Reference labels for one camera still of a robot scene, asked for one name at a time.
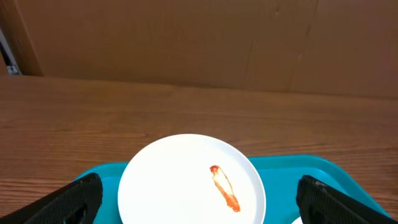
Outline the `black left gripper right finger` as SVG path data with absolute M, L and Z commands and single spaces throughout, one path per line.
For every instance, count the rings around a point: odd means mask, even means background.
M 303 224 L 397 224 L 310 175 L 299 180 L 296 203 Z

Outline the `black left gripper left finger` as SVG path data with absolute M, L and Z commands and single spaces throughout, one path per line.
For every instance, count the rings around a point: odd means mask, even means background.
M 1 217 L 1 224 L 92 224 L 102 204 L 103 184 L 89 173 Z

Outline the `white plate with ketchup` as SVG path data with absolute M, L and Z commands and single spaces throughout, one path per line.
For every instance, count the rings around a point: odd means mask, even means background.
M 266 194 L 258 171 L 235 147 L 178 134 L 141 149 L 118 188 L 123 223 L 263 223 Z

